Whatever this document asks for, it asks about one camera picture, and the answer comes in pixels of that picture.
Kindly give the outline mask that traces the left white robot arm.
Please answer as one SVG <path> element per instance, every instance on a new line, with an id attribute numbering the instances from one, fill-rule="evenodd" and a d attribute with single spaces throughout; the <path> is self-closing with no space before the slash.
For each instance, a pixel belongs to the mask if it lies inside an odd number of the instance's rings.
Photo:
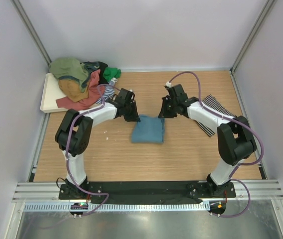
<path id="1" fill-rule="evenodd" d="M 122 88 L 114 98 L 89 110 L 67 110 L 55 135 L 67 169 L 65 183 L 60 186 L 60 199 L 82 199 L 88 194 L 84 151 L 89 144 L 91 131 L 94 126 L 118 117 L 124 117 L 127 122 L 140 121 L 133 91 Z"/>

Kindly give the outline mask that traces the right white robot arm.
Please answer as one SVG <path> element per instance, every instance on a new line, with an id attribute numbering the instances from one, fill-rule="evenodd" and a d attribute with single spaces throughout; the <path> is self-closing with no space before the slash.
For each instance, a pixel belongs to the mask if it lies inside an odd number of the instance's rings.
<path id="1" fill-rule="evenodd" d="M 189 98 L 182 85 L 165 85 L 159 118 L 184 116 L 203 124 L 217 134 L 220 161 L 207 176 L 206 191 L 212 197 L 223 195 L 234 169 L 256 151 L 253 134 L 245 117 L 233 117 L 214 110 L 196 97 Z"/>

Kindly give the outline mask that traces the light blue tank top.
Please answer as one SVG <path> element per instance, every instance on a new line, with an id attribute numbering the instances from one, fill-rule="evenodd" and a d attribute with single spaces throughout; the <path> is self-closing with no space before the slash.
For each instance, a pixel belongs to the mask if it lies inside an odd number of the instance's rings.
<path id="1" fill-rule="evenodd" d="M 131 136 L 132 143 L 163 144 L 165 137 L 165 119 L 140 115 Z"/>

